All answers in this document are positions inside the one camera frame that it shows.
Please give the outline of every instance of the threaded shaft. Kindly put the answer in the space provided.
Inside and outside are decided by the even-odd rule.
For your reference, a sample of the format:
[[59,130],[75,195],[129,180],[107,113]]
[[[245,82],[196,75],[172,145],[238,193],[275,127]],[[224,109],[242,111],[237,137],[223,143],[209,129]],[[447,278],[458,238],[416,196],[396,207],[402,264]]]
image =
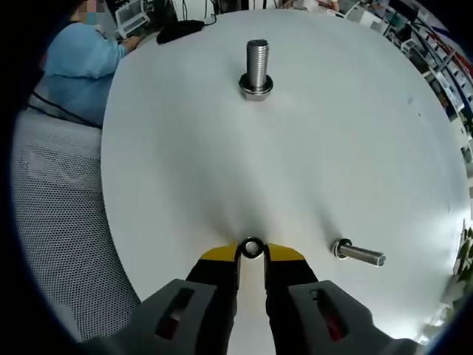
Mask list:
[[356,246],[340,245],[338,252],[340,255],[352,257],[353,259],[364,261],[375,266],[382,266],[386,260],[383,253],[357,248]]
[[269,44],[265,39],[254,39],[246,44],[246,73],[253,87],[266,84],[268,54]]

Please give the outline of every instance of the computer monitor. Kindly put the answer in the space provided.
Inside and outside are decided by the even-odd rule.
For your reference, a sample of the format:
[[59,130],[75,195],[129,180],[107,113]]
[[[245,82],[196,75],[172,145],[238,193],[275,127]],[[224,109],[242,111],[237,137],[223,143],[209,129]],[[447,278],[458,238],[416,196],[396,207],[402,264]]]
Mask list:
[[144,10],[143,0],[133,0],[123,5],[115,12],[115,17],[118,32],[123,38],[128,37],[130,32],[149,22],[149,17]]

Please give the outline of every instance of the black object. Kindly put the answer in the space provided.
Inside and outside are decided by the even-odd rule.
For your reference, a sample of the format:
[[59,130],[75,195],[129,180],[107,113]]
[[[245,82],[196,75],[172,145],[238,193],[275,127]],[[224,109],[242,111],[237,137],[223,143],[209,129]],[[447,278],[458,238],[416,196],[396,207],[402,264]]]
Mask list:
[[399,41],[405,42],[411,39],[412,36],[412,27],[410,27],[408,24],[404,27],[402,27],[397,33],[396,37],[399,38]]
[[250,2],[249,0],[241,0],[239,6],[241,11],[249,10]]
[[148,16],[156,30],[177,22],[176,10],[172,1],[154,0],[153,12],[149,13]]
[[400,13],[402,16],[404,16],[411,22],[413,22],[417,18],[419,9],[414,9],[400,0],[389,0],[389,5],[394,10],[396,10],[397,13]]
[[199,32],[204,26],[204,21],[197,20],[179,21],[174,24],[168,24],[163,28],[160,34],[157,35],[156,42],[158,44],[168,43],[175,39]]

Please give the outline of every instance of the white tabletop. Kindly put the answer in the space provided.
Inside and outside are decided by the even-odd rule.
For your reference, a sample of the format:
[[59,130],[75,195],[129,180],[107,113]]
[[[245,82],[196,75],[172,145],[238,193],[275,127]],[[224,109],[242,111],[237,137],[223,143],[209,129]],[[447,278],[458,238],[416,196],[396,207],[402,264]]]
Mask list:
[[[245,45],[270,44],[274,90],[245,101]],[[102,140],[106,213],[140,299],[247,236],[302,252],[414,337],[438,306],[469,216],[465,167],[421,74],[375,31],[297,10],[218,16],[118,67]],[[337,237],[384,267],[337,260]],[[244,260],[229,354],[272,354],[262,259]]]

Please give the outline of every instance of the hex bolt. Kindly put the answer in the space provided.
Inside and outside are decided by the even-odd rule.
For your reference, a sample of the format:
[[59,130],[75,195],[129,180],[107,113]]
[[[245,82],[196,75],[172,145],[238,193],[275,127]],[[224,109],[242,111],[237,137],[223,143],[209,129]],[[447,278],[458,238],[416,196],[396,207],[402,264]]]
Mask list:
[[351,257],[374,266],[382,266],[386,261],[384,253],[353,246],[349,239],[335,241],[333,244],[333,253],[340,260]]
[[265,39],[254,39],[246,44],[246,73],[239,87],[247,100],[262,101],[273,89],[273,80],[267,74],[269,44]]

